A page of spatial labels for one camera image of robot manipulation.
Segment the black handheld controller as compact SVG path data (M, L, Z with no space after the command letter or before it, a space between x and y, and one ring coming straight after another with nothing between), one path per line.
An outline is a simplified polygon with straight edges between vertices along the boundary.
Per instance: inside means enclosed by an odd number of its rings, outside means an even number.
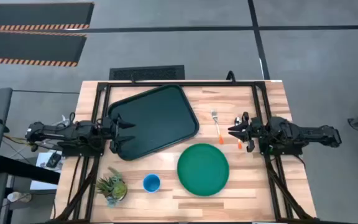
M62 159L62 155L57 153L57 152L53 152L52 155L50 156L50 158L48 159L47 163L46 163L46 167L48 168L56 168L57 165L59 164L59 162Z

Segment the small blue cup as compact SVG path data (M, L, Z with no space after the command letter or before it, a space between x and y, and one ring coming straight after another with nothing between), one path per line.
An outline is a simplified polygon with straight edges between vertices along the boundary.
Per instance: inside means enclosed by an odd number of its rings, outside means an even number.
M143 188L146 192L154 193L160 188L160 178L157 174L148 174L143 180Z

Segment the white shoe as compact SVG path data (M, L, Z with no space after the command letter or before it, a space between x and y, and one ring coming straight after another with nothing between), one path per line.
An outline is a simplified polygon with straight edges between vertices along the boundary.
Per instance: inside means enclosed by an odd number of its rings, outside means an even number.
M30 193L12 192L7 196L7 199L10 202L28 203L28 202L30 202L32 200L32 194L30 194Z

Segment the green round plate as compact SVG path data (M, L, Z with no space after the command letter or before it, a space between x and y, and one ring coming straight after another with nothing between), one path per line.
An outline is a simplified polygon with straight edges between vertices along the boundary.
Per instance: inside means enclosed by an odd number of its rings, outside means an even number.
M220 192L229 179L229 164L222 151L210 144L194 144L177 162L182 186L193 195L209 197Z

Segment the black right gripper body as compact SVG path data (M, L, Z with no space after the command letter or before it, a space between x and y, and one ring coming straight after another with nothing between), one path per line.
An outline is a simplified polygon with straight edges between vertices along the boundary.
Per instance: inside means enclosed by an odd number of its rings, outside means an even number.
M242 121L246 125L244 132L245 141L248 142L247 152L252 152L255 149L253 138L257 138L261 152L265 152L267 145L267 131L260 118L249 118L248 112L243 112Z

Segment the white paper sheet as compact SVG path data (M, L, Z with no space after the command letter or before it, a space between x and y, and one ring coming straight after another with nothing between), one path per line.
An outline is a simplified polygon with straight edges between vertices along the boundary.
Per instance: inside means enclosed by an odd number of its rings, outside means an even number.
M50 157L52 156L52 152L40 152L37 157L36 166L45 168L47 170L52 170L56 173L61 173L63 160L61 159L57 166L54 168L49 168L46 166L47 162L49 161ZM30 184L30 190L57 190L57 184L50 184L46 182L39 182L36 180L32 180Z

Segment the dark green plastic tray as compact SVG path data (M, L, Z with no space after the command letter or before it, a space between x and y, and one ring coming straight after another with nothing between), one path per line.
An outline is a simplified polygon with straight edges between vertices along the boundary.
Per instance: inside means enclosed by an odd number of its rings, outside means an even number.
M185 92L178 85L163 85L109 105L108 116L119 114L133 128L120 129L134 136L117 155L125 161L160 151L195 136L200 128Z

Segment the black mat with striped edge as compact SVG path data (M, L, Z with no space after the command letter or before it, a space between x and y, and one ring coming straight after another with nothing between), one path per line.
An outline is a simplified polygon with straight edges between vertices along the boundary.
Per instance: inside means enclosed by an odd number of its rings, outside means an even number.
M85 35L0 32L0 64L75 67L85 42Z
M93 2L0 4L0 30L86 29Z

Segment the metal fork orange handle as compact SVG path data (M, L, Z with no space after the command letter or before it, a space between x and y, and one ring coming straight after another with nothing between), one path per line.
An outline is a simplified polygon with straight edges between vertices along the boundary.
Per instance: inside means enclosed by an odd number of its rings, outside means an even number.
M219 143L220 143L220 144L224 144L224 140L223 140L223 137L222 137L222 135L221 135L220 128L219 128L218 113L217 113L217 111L216 111L216 110L211 110L211 116L212 116L212 119L214 120L214 123L215 123L215 125L216 125Z

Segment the black perforated floor mat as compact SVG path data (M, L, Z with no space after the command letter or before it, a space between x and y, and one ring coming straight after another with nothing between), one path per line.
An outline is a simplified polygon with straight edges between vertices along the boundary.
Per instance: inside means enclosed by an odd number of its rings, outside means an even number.
M184 65L111 68L109 80L184 80Z

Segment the small potted succulent plant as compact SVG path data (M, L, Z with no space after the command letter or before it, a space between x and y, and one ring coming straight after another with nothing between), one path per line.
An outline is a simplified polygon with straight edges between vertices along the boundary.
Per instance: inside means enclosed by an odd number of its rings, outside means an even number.
M128 188L119 171L113 167L108 167L108 170L108 176L96 181L96 189L97 193L104 196L109 207L115 207L127 195Z

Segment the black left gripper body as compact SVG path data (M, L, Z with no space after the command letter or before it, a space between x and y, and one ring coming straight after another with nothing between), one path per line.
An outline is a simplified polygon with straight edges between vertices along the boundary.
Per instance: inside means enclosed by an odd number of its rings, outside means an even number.
M113 154L119 152L119 143L116 141L118 137L119 121L121 116L119 114L115 115L113 118L105 116L101 120L101 133L103 138L110 140L110 150Z

